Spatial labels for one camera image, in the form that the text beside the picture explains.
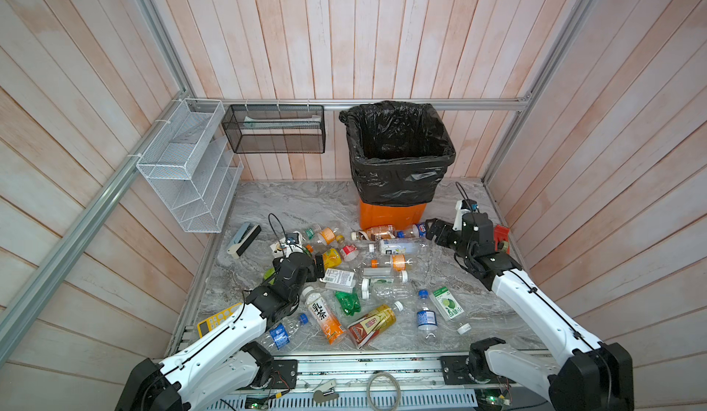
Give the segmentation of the green lime label bottle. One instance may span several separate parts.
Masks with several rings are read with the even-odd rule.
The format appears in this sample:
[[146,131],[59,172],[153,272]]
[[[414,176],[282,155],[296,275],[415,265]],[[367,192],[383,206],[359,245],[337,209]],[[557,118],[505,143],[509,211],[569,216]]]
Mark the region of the green lime label bottle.
[[462,317],[465,310],[447,287],[432,291],[432,301],[441,316],[446,321],[453,321]]

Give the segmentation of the red label yellow tea bottle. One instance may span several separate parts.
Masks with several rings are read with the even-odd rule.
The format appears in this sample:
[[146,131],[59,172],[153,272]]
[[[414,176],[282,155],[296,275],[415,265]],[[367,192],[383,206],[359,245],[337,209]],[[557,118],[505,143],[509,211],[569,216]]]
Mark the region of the red label yellow tea bottle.
[[396,301],[392,306],[383,304],[353,322],[347,330],[355,347],[364,348],[374,338],[391,328],[397,322],[396,314],[403,311],[403,304]]

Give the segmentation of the blue cap water bottle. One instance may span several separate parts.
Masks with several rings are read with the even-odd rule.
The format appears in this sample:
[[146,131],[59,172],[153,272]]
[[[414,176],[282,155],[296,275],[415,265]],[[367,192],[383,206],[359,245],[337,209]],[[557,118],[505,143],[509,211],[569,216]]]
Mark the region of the blue cap water bottle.
[[418,301],[416,306],[416,324],[418,334],[426,343],[436,342],[438,332],[438,320],[436,311],[433,309],[429,292],[426,289],[418,291]]

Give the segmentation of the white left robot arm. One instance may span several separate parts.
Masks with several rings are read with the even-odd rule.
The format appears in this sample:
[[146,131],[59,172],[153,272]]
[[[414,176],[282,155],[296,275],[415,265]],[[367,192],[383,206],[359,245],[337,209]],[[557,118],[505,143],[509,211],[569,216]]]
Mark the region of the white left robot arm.
[[258,339],[299,306],[305,285],[325,276],[323,257],[292,252],[274,260],[274,276],[191,346],[131,371],[117,410],[204,410],[242,388],[268,389],[274,357]]

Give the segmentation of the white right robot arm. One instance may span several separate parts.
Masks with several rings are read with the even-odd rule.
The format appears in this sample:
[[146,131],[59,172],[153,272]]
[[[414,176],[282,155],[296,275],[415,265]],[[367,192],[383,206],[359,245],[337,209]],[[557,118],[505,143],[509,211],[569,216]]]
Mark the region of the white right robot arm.
[[460,210],[456,221],[426,221],[426,237],[454,252],[460,267],[507,303],[539,337],[552,361],[513,348],[499,337],[469,347],[466,370],[475,383],[506,378],[556,410],[632,410],[633,359],[567,315],[510,254],[497,247],[484,213]]

